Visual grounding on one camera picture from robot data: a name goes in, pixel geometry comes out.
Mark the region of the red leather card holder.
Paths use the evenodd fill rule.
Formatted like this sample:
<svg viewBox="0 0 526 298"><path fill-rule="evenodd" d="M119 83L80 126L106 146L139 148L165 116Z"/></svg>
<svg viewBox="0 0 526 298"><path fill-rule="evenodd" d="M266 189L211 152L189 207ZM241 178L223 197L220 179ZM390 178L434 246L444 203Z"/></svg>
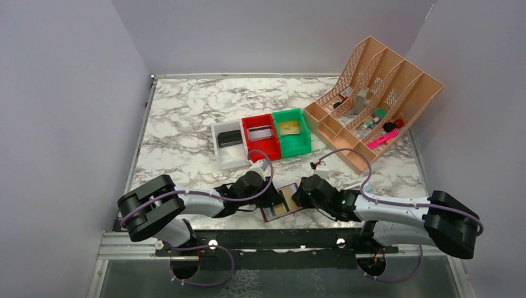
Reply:
<svg viewBox="0 0 526 298"><path fill-rule="evenodd" d="M271 222L303 210L303 208L298 206L292 199L292 196L297 190L297 183L288 184L278 188L277 191L282 196L282 202L273 207L260 208L263 221Z"/></svg>

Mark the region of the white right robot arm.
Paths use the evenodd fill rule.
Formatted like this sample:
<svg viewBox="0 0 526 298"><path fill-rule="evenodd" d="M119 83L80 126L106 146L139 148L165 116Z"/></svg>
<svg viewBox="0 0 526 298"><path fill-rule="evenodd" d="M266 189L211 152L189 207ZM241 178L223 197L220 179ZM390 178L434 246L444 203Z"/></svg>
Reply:
<svg viewBox="0 0 526 298"><path fill-rule="evenodd" d="M426 245L456 258L474 257L479 215L445 191L417 199L378 196L362 189L338 190L314 174L302 178L292 198L336 221L370 224L370 237L380 246Z"/></svg>

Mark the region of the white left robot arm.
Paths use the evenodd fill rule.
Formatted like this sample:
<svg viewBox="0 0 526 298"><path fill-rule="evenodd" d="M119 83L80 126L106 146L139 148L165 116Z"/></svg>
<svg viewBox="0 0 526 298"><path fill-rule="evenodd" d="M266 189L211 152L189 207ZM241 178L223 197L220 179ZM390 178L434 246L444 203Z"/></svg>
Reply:
<svg viewBox="0 0 526 298"><path fill-rule="evenodd" d="M282 202L283 196L270 176L247 171L235 182L209 191L176 186L169 175L162 174L123 195L117 207L122 215L121 227L131 241L157 238L176 247L188 247L196 237L188 220L177 219L180 214L223 218L244 205L267 208Z"/></svg>

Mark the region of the silver card in red bin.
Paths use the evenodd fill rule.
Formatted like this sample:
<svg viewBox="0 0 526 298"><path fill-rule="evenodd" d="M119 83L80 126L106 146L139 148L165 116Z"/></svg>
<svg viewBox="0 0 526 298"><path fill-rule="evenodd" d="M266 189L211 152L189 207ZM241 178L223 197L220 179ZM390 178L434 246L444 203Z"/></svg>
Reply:
<svg viewBox="0 0 526 298"><path fill-rule="evenodd" d="M250 142L265 140L273 136L271 126L252 127L247 129L248 139Z"/></svg>

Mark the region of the gold card in green bin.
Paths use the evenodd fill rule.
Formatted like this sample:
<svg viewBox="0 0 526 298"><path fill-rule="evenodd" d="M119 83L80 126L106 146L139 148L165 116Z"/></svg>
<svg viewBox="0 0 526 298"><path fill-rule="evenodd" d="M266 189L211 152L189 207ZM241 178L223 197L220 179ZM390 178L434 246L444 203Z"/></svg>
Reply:
<svg viewBox="0 0 526 298"><path fill-rule="evenodd" d="M298 135L301 133L300 124L295 120L279 122L278 128L281 136Z"/></svg>

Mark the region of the white plastic bin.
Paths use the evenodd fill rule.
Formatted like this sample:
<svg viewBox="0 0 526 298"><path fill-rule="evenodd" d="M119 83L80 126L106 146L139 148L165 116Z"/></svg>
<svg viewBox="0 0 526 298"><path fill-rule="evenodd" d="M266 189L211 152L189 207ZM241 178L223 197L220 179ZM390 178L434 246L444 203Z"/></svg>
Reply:
<svg viewBox="0 0 526 298"><path fill-rule="evenodd" d="M235 146L219 148L216 140L217 134L230 130L240 130L243 136L243 143ZM211 124L211 131L216 162L220 170L240 168L250 164L247 157L248 149L241 119Z"/></svg>

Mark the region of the red plastic bin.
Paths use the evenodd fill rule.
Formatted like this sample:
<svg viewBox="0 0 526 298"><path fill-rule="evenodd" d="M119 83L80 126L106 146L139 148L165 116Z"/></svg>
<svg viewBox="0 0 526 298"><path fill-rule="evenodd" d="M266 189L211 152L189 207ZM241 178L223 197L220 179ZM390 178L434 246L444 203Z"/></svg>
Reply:
<svg viewBox="0 0 526 298"><path fill-rule="evenodd" d="M279 160L282 157L279 135L274 118L271 114L261 114L241 119L243 125L243 132L246 137L246 145L249 151L260 150L263 151L271 160ZM273 136L265 140L250 142L248 139L247 129L252 127L271 126Z"/></svg>

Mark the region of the light blue small object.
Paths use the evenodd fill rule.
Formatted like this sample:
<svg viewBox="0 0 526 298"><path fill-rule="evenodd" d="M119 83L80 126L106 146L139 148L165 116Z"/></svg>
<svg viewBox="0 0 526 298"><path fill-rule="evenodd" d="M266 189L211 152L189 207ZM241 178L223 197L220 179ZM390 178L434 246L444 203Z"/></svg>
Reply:
<svg viewBox="0 0 526 298"><path fill-rule="evenodd" d="M360 192L370 192L373 189L373 186L369 183L359 186Z"/></svg>

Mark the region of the green plastic bin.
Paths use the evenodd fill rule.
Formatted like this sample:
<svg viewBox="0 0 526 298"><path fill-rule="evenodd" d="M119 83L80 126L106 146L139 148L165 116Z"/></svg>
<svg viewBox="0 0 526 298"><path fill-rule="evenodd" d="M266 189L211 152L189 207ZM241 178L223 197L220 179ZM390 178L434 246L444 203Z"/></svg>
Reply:
<svg viewBox="0 0 526 298"><path fill-rule="evenodd" d="M274 118L274 122L279 135L282 158L290 158L293 156L311 153L311 132L306 124L303 111L300 108L273 112L272 117ZM278 128L278 123L291 120L299 122L301 133L298 135L281 136Z"/></svg>

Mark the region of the grey box in organizer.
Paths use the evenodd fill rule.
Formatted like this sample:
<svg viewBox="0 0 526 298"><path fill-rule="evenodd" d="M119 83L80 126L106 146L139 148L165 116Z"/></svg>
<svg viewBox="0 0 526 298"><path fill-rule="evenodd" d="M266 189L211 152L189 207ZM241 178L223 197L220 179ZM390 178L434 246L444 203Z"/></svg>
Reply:
<svg viewBox="0 0 526 298"><path fill-rule="evenodd" d="M353 113L355 115L359 115L364 110L367 94L368 94L367 87L361 88L359 92L357 93L356 98L355 98L354 109L353 109Z"/></svg>

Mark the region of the red black round item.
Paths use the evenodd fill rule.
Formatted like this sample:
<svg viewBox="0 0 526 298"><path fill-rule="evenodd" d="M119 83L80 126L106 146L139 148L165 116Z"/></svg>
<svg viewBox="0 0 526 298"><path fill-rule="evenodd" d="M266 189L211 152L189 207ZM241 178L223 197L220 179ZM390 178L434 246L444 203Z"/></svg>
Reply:
<svg viewBox="0 0 526 298"><path fill-rule="evenodd" d="M396 129L400 129L404 126L403 119L396 119L392 122L386 122L383 124L382 128L386 133L390 133Z"/></svg>

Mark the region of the pink highlighter marker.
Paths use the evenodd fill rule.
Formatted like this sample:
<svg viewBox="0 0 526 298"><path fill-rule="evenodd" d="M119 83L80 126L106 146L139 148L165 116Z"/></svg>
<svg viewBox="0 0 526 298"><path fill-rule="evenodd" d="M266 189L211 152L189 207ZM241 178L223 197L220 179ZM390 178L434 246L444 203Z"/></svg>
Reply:
<svg viewBox="0 0 526 298"><path fill-rule="evenodd" d="M396 138L399 134L398 129L394 129L376 139L374 139L372 142L367 144L367 147L369 149L374 149L376 147L379 147L380 145L386 143L388 140L391 140L392 138Z"/></svg>

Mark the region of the green capped tube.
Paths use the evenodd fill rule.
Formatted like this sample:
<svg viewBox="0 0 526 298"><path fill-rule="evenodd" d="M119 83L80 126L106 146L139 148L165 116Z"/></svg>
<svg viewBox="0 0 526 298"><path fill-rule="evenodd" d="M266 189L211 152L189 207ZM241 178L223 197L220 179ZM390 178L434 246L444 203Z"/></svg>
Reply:
<svg viewBox="0 0 526 298"><path fill-rule="evenodd" d="M382 108L376 109L375 111L372 112L371 118L368 121L366 121L365 127L368 128L374 124L379 123L379 121L381 121L385 115L386 115L386 110Z"/></svg>

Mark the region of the beige desk organizer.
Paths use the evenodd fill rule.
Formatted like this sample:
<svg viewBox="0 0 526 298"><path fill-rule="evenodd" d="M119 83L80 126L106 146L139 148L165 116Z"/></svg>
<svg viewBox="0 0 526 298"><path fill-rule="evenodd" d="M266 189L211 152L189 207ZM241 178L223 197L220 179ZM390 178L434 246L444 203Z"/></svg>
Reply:
<svg viewBox="0 0 526 298"><path fill-rule="evenodd" d="M368 88L364 110L353 113L359 90ZM359 42L334 87L304 108L308 128L355 173L367 169L395 144L435 99L444 84L373 37ZM365 123L378 108L386 110L379 123ZM396 138L369 149L367 144L386 134L386 122L403 119Z"/></svg>

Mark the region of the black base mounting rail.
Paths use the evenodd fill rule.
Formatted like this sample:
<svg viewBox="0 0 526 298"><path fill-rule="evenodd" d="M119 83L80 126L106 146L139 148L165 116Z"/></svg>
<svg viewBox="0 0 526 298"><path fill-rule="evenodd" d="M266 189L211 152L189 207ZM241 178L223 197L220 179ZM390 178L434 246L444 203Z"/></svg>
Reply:
<svg viewBox="0 0 526 298"><path fill-rule="evenodd" d="M155 251L177 269L355 269L358 255L381 249L361 228L196 230L199 250L178 252L168 245Z"/></svg>

